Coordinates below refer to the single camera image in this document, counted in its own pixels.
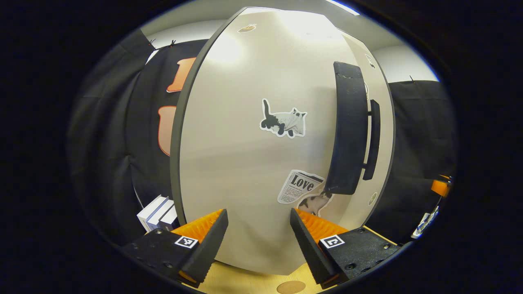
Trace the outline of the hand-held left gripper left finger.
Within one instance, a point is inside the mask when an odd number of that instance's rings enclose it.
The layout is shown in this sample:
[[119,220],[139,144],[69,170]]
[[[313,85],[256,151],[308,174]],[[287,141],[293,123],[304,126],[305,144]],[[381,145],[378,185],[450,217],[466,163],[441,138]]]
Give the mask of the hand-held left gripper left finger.
[[227,228],[227,210],[219,209],[172,231],[153,229],[121,251],[162,279],[198,288],[215,262]]

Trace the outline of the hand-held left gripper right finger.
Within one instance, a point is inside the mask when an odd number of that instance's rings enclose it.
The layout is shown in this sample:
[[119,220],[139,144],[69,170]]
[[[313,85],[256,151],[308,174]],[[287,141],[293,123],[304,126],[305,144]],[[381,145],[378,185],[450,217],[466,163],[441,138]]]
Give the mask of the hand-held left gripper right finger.
[[290,225],[315,282],[322,288],[349,286],[381,270],[403,246],[368,227],[345,229],[292,208]]

